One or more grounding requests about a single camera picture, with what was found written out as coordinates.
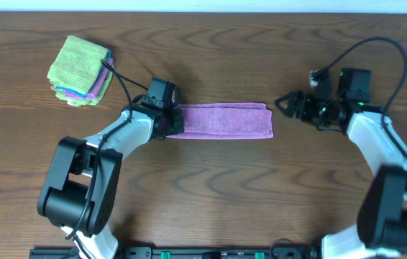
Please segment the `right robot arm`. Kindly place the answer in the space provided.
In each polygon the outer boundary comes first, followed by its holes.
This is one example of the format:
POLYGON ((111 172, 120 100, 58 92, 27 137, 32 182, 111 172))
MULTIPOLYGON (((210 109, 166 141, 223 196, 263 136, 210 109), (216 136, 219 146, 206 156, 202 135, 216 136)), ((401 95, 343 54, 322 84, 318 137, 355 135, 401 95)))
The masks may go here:
POLYGON ((319 131, 347 136, 374 175, 355 225, 322 237, 315 257, 407 255, 407 146, 382 107, 370 102, 371 72, 342 69, 335 99, 327 69, 311 71, 309 80, 314 92, 290 92, 275 101, 277 108, 319 131))

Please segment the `purple microfiber cloth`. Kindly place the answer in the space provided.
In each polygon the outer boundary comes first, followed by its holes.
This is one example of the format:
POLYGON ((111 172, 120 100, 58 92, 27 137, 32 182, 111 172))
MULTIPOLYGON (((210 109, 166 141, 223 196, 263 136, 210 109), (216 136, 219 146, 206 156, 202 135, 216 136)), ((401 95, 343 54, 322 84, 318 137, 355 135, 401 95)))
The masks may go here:
POLYGON ((175 139, 256 140, 273 137, 272 112, 264 103, 182 104, 184 132, 175 139))

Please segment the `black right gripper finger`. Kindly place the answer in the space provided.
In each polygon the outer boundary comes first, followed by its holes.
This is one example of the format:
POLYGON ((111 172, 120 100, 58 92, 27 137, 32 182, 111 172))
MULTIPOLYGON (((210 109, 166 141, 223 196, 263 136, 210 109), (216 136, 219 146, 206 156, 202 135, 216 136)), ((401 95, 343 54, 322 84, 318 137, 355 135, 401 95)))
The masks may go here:
POLYGON ((301 116, 302 106, 294 103, 278 103, 277 108, 287 117, 299 119, 301 116))
POLYGON ((298 100, 300 99, 302 91, 292 91, 285 96, 282 96, 275 100, 275 105, 277 108, 283 108, 283 103, 286 103, 286 108, 293 108, 296 106, 298 100))

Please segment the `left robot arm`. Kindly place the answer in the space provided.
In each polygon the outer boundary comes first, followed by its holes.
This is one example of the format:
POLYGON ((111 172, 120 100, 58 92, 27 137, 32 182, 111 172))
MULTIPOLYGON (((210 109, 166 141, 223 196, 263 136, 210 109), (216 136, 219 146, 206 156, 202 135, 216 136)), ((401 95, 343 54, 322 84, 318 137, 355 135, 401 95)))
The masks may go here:
POLYGON ((182 133, 183 128, 177 107, 134 104, 94 135, 64 137, 43 183, 38 214, 64 231, 79 258, 114 258, 119 241, 108 221, 123 160, 150 140, 182 133))

